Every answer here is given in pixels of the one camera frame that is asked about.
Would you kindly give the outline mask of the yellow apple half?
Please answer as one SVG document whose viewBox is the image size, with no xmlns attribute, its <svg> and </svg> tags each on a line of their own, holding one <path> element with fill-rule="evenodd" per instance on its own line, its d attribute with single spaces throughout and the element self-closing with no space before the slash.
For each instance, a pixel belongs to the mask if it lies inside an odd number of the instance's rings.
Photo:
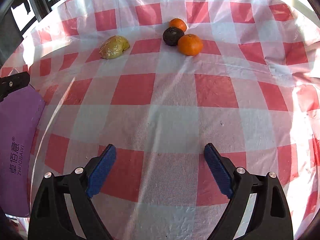
<svg viewBox="0 0 320 240">
<path fill-rule="evenodd" d="M 108 38 L 99 48 L 99 55 L 103 59 L 115 59 L 130 48 L 129 41 L 119 35 Z"/>
</svg>

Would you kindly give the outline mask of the dark passion fruit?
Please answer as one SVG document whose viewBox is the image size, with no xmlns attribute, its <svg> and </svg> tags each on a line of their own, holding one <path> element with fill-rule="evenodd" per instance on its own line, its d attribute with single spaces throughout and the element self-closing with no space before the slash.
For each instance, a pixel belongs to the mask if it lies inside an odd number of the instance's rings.
<svg viewBox="0 0 320 240">
<path fill-rule="evenodd" d="M 167 28 L 162 35 L 164 43 L 172 47 L 177 46 L 182 36 L 184 36 L 184 31 L 176 27 Z"/>
</svg>

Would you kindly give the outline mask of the small orange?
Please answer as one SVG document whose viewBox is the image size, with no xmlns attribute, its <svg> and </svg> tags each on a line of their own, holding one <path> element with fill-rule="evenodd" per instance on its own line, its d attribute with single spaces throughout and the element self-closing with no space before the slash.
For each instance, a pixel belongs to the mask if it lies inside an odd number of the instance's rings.
<svg viewBox="0 0 320 240">
<path fill-rule="evenodd" d="M 187 30 L 187 25 L 185 22 L 180 18 L 174 18 L 169 22 L 169 27 L 175 27 L 181 29 L 184 33 Z"/>
</svg>

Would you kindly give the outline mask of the large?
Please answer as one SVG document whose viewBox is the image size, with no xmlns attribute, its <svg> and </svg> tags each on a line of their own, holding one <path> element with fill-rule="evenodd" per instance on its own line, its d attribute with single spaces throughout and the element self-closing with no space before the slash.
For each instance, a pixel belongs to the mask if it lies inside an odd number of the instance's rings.
<svg viewBox="0 0 320 240">
<path fill-rule="evenodd" d="M 183 55 L 196 56 L 201 52 L 203 42 L 197 35 L 187 34 L 179 39 L 177 48 Z"/>
</svg>

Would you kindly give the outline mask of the purple white cardboard box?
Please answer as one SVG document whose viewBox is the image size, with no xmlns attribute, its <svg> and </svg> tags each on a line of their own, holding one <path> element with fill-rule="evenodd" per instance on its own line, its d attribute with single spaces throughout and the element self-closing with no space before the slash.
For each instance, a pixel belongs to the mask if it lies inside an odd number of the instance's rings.
<svg viewBox="0 0 320 240">
<path fill-rule="evenodd" d="M 45 101 L 31 86 L 9 94 L 1 102 L 1 208 L 28 217 L 27 176 L 31 146 Z"/>
</svg>

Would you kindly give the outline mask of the red white checkered tablecloth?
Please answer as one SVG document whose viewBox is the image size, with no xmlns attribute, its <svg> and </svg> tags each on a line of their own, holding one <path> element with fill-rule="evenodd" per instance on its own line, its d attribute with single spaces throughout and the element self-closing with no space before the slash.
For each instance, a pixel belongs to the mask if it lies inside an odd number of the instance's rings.
<svg viewBox="0 0 320 240">
<path fill-rule="evenodd" d="M 186 56 L 163 33 L 197 35 Z M 130 48 L 103 59 L 100 46 Z M 298 239 L 319 210 L 319 27 L 281 0 L 66 0 L 1 68 L 30 73 L 45 106 L 31 146 L 29 206 L 43 175 L 108 144 L 117 159 L 93 204 L 115 239 L 206 239 L 228 198 L 211 142 L 248 172 L 274 172 Z"/>
</svg>

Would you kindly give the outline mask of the dark window frame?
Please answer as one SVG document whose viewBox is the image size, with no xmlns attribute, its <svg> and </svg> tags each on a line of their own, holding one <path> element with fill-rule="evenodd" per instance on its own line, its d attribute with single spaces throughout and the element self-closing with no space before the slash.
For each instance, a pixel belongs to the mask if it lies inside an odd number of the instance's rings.
<svg viewBox="0 0 320 240">
<path fill-rule="evenodd" d="M 66 0 L 1 0 L 1 66 L 33 28 Z"/>
</svg>

